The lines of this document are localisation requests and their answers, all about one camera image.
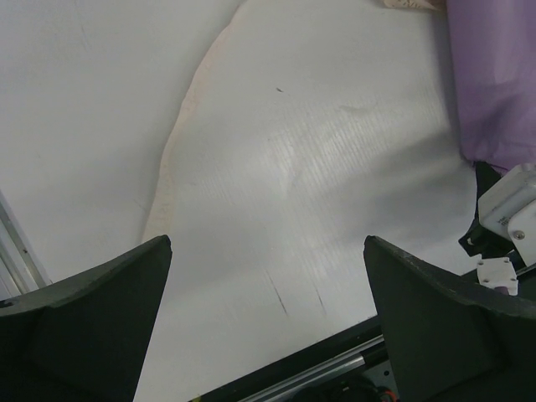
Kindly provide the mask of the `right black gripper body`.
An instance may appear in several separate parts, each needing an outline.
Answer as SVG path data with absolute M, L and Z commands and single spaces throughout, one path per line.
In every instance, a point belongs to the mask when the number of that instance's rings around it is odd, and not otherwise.
M 475 163 L 477 180 L 477 202 L 479 198 L 503 177 L 495 168 L 486 162 Z M 478 209 L 469 230 L 459 239 L 460 246 L 469 256 L 480 255 L 484 260 L 508 259 L 513 264 L 522 264 L 523 260 L 510 240 L 494 234 L 479 223 Z

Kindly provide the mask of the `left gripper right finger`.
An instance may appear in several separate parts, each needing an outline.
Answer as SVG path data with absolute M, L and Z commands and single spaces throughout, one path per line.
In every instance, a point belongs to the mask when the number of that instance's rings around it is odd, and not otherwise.
M 376 236 L 363 253 L 403 401 L 533 401 L 535 280 L 507 296 Z

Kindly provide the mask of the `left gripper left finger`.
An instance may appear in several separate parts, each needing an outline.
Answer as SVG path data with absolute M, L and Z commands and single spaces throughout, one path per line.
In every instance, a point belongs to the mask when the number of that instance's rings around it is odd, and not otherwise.
M 171 259 L 161 235 L 2 301 L 1 399 L 133 400 Z

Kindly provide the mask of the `purple wrapping paper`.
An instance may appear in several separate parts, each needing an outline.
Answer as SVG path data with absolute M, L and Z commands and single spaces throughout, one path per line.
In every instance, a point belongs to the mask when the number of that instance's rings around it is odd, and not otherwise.
M 535 1 L 446 4 L 461 152 L 501 173 L 535 161 Z

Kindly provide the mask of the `cream ribbon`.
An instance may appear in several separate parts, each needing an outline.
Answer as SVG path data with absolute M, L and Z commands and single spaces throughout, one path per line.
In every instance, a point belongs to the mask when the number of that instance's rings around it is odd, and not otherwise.
M 399 140 L 397 124 L 441 111 L 435 15 L 415 1 L 243 3 L 183 99 L 144 237 L 329 232 L 329 189 L 382 132 Z

